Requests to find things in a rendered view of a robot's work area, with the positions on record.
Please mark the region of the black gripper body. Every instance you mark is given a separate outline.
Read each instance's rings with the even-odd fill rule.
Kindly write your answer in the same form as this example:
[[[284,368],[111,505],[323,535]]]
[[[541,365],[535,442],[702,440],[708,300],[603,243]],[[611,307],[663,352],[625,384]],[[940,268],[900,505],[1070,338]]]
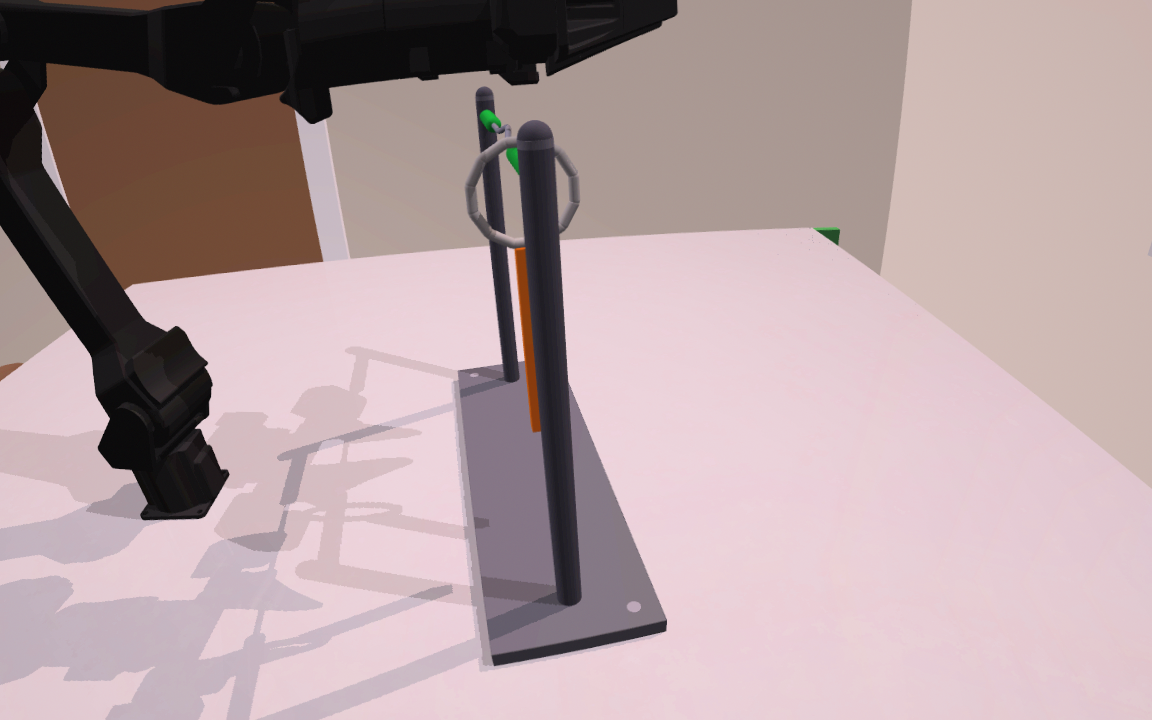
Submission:
[[[536,65],[558,50],[556,0],[384,0],[399,79],[490,70],[538,85]]]

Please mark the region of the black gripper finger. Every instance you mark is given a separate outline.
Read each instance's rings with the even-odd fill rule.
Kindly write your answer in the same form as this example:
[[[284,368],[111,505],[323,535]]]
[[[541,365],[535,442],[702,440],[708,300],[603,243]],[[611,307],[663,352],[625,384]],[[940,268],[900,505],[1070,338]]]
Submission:
[[[609,44],[600,45],[598,47],[594,47],[594,50],[588,50],[586,53],[582,53],[582,54],[573,56],[570,59],[566,59],[564,61],[561,61],[561,63],[558,63],[558,65],[556,65],[556,61],[554,61],[554,55],[553,56],[548,56],[547,63],[545,63],[545,67],[547,67],[547,76],[554,76],[554,74],[556,74],[559,70],[563,70],[563,69],[566,69],[568,67],[571,67],[571,65],[577,65],[577,63],[579,63],[579,61],[582,61],[584,59],[588,59],[590,56],[594,56],[596,54],[602,53],[602,51],[611,50],[611,47],[617,46],[620,44],[626,44],[626,41],[631,40],[631,38],[636,38],[637,36],[641,36],[641,35],[645,35],[646,32],[652,32],[653,29],[658,29],[659,26],[662,26],[662,24],[664,24],[664,22],[660,22],[658,24],[654,24],[654,26],[646,26],[644,29],[637,29],[637,31],[634,32],[634,35],[631,33],[631,35],[626,35],[626,37],[616,38],[616,40],[609,41]]]
[[[679,12],[677,0],[556,0],[556,14],[558,65]]]

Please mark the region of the grey hoop with orange handle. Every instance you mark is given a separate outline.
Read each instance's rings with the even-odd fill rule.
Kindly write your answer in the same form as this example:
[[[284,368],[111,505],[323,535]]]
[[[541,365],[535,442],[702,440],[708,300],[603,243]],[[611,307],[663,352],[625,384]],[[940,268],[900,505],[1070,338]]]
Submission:
[[[535,372],[535,348],[532,348],[532,325],[529,304],[529,281],[526,281],[526,259],[525,259],[525,238],[511,238],[507,234],[500,232],[493,232],[492,225],[486,222],[485,218],[477,210],[477,181],[482,177],[484,167],[486,162],[492,161],[497,158],[500,152],[506,149],[517,147],[517,137],[500,138],[493,143],[492,146],[477,156],[473,168],[468,173],[465,181],[465,197],[467,197],[467,211],[468,218],[472,220],[479,232],[483,232],[486,240],[499,243],[499,245],[509,247],[509,249],[515,249],[516,258],[516,278],[518,287],[518,306],[520,306],[520,318],[521,318],[521,329],[522,340],[524,340],[524,361],[526,370],[526,391],[529,391],[529,411],[532,433],[541,432],[540,429],[540,416],[538,406],[538,382],[536,382]],[[561,164],[566,176],[568,176],[568,190],[570,190],[570,202],[568,202],[561,219],[559,219],[559,234],[566,232],[568,225],[573,220],[573,214],[579,209],[579,170],[573,167],[573,161],[566,154],[566,152],[556,146],[556,159]]]

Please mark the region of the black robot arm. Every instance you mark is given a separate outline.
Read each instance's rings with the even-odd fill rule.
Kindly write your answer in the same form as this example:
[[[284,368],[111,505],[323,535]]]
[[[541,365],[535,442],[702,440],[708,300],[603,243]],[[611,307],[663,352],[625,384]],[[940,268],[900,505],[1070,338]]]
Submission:
[[[260,3],[259,3],[260,1]],[[124,70],[223,105],[280,94],[314,124],[329,88],[399,79],[384,0],[204,0],[150,12],[0,0],[0,225],[90,351],[108,427],[99,452],[132,470],[145,520],[205,518],[229,477],[198,423],[207,361],[145,323],[47,176],[35,105],[50,65]]]

